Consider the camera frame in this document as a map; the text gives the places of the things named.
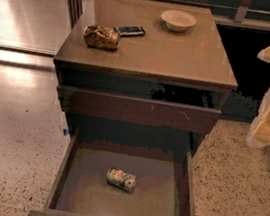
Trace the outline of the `dark blue snack bar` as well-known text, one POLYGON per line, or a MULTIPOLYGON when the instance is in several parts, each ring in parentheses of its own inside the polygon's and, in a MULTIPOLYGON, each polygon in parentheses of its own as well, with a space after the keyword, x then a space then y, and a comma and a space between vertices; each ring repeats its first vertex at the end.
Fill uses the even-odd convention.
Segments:
POLYGON ((145 35, 144 28, 138 26, 116 27, 115 30, 123 37, 141 37, 145 35))

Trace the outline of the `7up soda can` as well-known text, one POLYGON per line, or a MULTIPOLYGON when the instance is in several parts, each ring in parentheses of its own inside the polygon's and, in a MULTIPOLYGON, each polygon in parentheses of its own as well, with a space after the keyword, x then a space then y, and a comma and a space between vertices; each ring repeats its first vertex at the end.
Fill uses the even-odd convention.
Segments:
POLYGON ((119 168, 111 167, 107 171, 106 181, 108 184, 117 187, 125 192, 133 192, 136 186, 137 176, 119 168))

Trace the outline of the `brown drawer cabinet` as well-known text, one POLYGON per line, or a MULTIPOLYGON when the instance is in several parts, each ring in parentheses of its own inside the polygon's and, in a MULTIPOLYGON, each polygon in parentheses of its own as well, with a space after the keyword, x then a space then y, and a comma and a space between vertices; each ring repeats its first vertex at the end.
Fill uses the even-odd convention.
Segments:
MULTIPOLYGON (((221 111, 236 80, 207 8, 191 8, 196 24, 178 33, 167 28, 164 2, 93 0, 54 58, 59 86, 152 99, 221 111), (141 37, 120 36, 116 50, 89 47, 86 26, 143 27, 141 37)), ((64 112, 70 143, 178 151, 192 157, 208 134, 64 112)))

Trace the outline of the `white ceramic bowl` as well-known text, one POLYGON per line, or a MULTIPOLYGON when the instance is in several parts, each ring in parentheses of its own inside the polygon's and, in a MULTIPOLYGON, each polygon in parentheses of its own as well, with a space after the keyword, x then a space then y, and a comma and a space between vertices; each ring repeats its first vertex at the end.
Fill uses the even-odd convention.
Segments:
POLYGON ((161 18, 168 29, 174 32, 184 32, 187 28, 196 24, 196 18, 190 13, 180 10, 165 10, 161 13, 161 18))

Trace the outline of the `blue tape piece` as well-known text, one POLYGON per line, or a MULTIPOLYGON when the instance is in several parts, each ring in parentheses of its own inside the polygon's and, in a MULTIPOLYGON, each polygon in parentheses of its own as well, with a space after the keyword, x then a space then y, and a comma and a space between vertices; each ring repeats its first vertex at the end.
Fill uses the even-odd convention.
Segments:
POLYGON ((69 129, 63 129, 63 134, 64 136, 69 135, 70 134, 69 129))

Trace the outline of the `open middle drawer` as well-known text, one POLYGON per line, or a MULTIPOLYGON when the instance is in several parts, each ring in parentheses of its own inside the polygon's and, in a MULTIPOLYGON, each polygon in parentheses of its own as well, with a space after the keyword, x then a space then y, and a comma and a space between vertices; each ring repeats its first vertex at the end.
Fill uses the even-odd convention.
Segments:
POLYGON ((195 216, 191 156, 72 141, 43 209, 29 216, 195 216), (133 192, 107 183, 111 167, 137 176, 133 192))

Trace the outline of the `brown chip bag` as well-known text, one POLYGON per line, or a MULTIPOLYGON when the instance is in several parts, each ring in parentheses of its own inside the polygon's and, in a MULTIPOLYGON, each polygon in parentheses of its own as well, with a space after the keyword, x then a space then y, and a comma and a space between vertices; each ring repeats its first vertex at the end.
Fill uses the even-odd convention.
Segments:
POLYGON ((109 50, 116 50, 119 48, 120 36, 118 31, 111 27, 97 25, 86 26, 83 33, 84 42, 89 47, 109 50))

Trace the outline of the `closed top drawer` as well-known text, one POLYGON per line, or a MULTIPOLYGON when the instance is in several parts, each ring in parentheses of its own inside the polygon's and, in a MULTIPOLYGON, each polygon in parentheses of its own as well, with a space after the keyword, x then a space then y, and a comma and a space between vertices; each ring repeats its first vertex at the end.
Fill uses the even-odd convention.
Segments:
POLYGON ((157 127, 171 127, 200 134, 209 133, 221 115, 221 111, 213 108, 133 98, 66 85, 58 86, 57 91, 64 112, 157 127))

